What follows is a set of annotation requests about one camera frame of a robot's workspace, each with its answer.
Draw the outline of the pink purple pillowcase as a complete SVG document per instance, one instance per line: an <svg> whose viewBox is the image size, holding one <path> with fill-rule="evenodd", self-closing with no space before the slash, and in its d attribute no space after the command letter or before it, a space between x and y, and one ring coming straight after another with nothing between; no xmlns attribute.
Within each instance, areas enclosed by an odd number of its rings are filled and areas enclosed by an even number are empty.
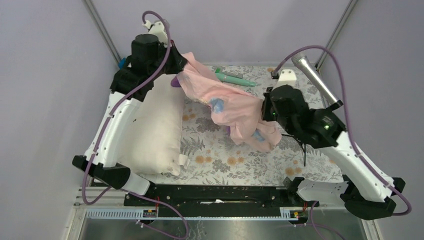
<svg viewBox="0 0 424 240"><path fill-rule="evenodd" d="M261 98L221 82L192 52L182 56L187 63L176 79L186 97L208 106L211 120L228 127L236 145L247 144L261 152L270 152L278 145L281 131L276 121L262 119Z"/></svg>

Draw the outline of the white pillow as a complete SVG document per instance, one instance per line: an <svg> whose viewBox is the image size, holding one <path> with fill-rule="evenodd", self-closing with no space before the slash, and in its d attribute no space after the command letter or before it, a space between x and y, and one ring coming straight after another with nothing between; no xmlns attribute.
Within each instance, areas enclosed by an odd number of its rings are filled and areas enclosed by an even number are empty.
<svg viewBox="0 0 424 240"><path fill-rule="evenodd" d="M180 153L186 95L171 85L175 77L163 74L154 80L119 145L118 163L136 174L178 176L190 162Z"/></svg>

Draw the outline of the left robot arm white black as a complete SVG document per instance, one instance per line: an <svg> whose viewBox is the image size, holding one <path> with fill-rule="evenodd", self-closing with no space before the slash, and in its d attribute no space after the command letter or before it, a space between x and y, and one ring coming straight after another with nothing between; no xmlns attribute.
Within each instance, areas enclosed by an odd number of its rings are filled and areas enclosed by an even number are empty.
<svg viewBox="0 0 424 240"><path fill-rule="evenodd" d="M131 42L131 55L120 62L113 76L107 109L92 144L83 155L76 155L72 160L72 165L83 171L86 178L135 193L144 206L155 200L150 181L118 163L118 149L136 111L154 87L154 81L164 74L180 73L187 63L173 43L166 33L135 37Z"/></svg>

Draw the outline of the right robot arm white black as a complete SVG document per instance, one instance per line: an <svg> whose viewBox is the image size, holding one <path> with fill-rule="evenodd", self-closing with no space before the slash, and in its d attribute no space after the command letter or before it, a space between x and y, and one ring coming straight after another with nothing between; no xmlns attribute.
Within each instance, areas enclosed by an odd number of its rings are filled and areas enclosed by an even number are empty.
<svg viewBox="0 0 424 240"><path fill-rule="evenodd" d="M345 207L363 220L395 214L393 196L406 185L400 177L384 173L353 141L346 125L329 108L309 108L302 92L290 85L268 87L262 118L276 121L301 145L309 145L335 162L341 182L321 182L296 177L286 183L287 201L293 206L318 202Z"/></svg>

